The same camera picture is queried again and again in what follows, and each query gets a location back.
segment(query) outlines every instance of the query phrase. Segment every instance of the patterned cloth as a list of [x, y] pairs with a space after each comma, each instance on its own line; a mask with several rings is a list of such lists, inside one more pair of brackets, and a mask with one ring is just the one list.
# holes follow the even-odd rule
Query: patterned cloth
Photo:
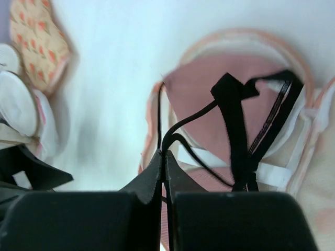
[[31, 83], [50, 95], [70, 56], [63, 34], [52, 21], [50, 2], [13, 0], [10, 37], [22, 55]]

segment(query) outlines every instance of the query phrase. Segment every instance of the white lid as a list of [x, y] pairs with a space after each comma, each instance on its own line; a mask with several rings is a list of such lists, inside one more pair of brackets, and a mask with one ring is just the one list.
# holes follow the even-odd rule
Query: white lid
[[0, 71], [21, 74], [21, 60], [17, 51], [5, 43], [0, 43]]
[[35, 134], [38, 114], [34, 98], [22, 80], [11, 72], [0, 72], [0, 112], [19, 133]]

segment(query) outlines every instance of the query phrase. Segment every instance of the zipper teeth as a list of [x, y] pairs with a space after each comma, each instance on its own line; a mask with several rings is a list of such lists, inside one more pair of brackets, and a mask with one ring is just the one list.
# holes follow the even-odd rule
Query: zipper teeth
[[271, 125], [271, 123], [273, 122], [275, 115], [278, 112], [278, 109], [283, 101], [283, 98], [288, 90], [288, 87], [290, 86], [291, 82], [285, 81], [284, 85], [282, 86], [281, 91], [279, 92], [277, 99], [270, 111], [269, 116], [266, 119], [266, 122], [263, 125], [263, 128], [261, 129], [261, 131], [259, 132], [259, 134], [257, 135], [257, 137], [255, 138], [255, 140], [252, 142], [249, 150], [248, 150], [248, 155], [251, 156], [252, 153], [255, 151], [256, 147], [258, 146], [259, 142], [261, 141], [261, 139], [264, 137], [265, 133], [267, 132], [269, 126]]

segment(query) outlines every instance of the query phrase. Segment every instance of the white round object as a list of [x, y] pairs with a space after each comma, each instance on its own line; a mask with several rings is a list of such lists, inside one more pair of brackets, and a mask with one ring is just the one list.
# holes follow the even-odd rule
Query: white round object
[[11, 72], [0, 72], [0, 112], [7, 123], [26, 136], [38, 126], [34, 98], [22, 80]]
[[21, 74], [21, 60], [18, 52], [5, 43], [0, 43], [0, 71]]

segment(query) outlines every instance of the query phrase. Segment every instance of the knot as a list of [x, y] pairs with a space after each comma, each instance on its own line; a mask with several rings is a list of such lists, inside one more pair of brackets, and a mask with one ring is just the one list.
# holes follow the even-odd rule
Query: knot
[[238, 171], [233, 172], [235, 184], [233, 185], [232, 191], [258, 191], [258, 185], [256, 182], [256, 170], [258, 163], [253, 162], [251, 159], [245, 161], [239, 160], [237, 163], [231, 163], [232, 170]]

